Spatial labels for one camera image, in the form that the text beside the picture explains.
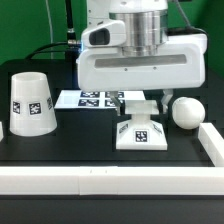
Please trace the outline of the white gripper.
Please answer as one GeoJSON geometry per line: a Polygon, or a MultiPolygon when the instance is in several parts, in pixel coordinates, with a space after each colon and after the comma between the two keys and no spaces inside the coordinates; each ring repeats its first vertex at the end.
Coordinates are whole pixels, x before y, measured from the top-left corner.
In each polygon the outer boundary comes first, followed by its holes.
{"type": "MultiPolygon", "coordinates": [[[[78,85],[91,91],[163,91],[162,111],[168,111],[173,90],[200,87],[205,81],[205,34],[171,36],[153,56],[126,57],[121,47],[85,49],[77,60],[78,85]]],[[[117,115],[121,102],[112,95],[117,115]]]]}

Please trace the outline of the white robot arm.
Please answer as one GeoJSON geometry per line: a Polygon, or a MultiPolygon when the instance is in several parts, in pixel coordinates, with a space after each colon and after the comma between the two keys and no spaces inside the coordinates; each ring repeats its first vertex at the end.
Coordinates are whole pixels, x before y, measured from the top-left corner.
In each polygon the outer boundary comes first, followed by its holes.
{"type": "Polygon", "coordinates": [[[122,112],[120,91],[161,89],[167,105],[174,89],[201,86],[207,34],[189,22],[170,28],[169,1],[178,0],[87,0],[79,88],[107,92],[122,112]]]}

